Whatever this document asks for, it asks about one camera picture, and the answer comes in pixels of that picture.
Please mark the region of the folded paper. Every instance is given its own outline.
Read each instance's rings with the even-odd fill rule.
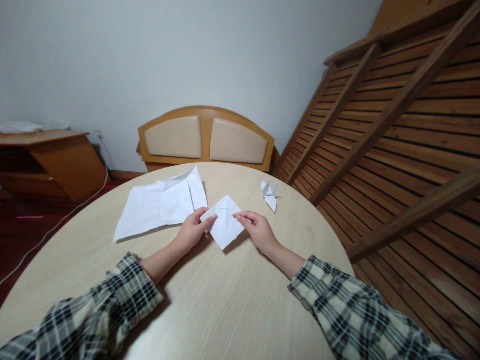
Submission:
[[[113,241],[166,225],[182,224],[202,207],[208,207],[208,202],[196,166],[176,177],[135,186],[128,195]]]
[[[227,195],[200,217],[200,220],[204,222],[208,217],[218,215],[208,230],[222,251],[244,230],[242,224],[233,217],[233,214],[241,211],[232,198]]]
[[[261,190],[263,192],[263,197],[265,198],[266,203],[273,210],[274,213],[277,212],[277,198],[275,195],[279,189],[279,183],[277,182],[273,188],[270,187],[270,180],[267,183],[265,181],[261,182]]]

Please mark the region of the wooden table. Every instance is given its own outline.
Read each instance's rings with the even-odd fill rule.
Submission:
[[[281,183],[274,214],[261,180],[275,178],[226,163],[197,163],[208,204],[230,195],[242,210],[266,216],[278,240],[304,258],[316,254],[354,274],[322,215]],[[0,346],[37,326],[55,302],[77,297],[105,278],[131,251],[147,257],[170,243],[180,226],[113,243],[133,186],[182,174],[184,164],[148,173],[107,193],[75,216],[40,251],[0,311]],[[289,280],[243,232],[228,253],[202,239],[161,284],[164,302],[133,331],[128,359],[333,359],[312,315],[287,289]]]

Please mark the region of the plaid sleeve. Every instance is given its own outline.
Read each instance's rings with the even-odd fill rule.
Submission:
[[[459,359],[377,290],[311,256],[288,289],[309,310],[337,359]]]
[[[107,359],[162,294],[128,253],[104,282],[55,304],[41,325],[10,340],[0,359]]]

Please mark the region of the wooden chair frame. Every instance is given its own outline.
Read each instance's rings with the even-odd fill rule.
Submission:
[[[145,132],[157,126],[158,124],[167,122],[172,119],[184,118],[184,117],[200,117],[201,126],[201,146],[202,146],[202,158],[185,158],[185,157],[173,157],[173,156],[158,156],[151,155],[147,148],[147,141]],[[254,133],[260,135],[267,142],[267,148],[263,163],[253,164],[244,162],[231,162],[231,164],[242,165],[252,169],[256,169],[262,172],[270,171],[270,165],[272,161],[272,154],[274,154],[275,139],[267,132],[263,131],[258,125],[248,120],[246,117],[237,114],[236,112],[213,106],[187,106],[181,107],[166,114],[157,117],[156,119],[147,122],[146,124],[138,128],[138,135],[140,137],[139,148],[137,152],[141,154],[142,160],[146,163],[148,171],[154,171],[168,167],[170,165],[189,164],[189,163],[205,163],[205,162],[218,162],[226,163],[227,161],[214,161],[210,160],[210,142],[212,139],[212,127],[214,118],[224,119],[233,123],[242,125]]]

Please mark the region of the floor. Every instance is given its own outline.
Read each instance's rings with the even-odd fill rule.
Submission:
[[[126,182],[127,180],[112,181],[92,201]],[[0,201],[0,282],[18,266],[24,255],[34,248],[48,231],[81,203],[19,197]],[[53,231],[41,246],[30,253],[23,265],[0,286],[0,307],[35,255],[62,226],[84,207],[79,208],[72,216],[65,219],[62,225]],[[41,218],[22,219],[18,217]]]

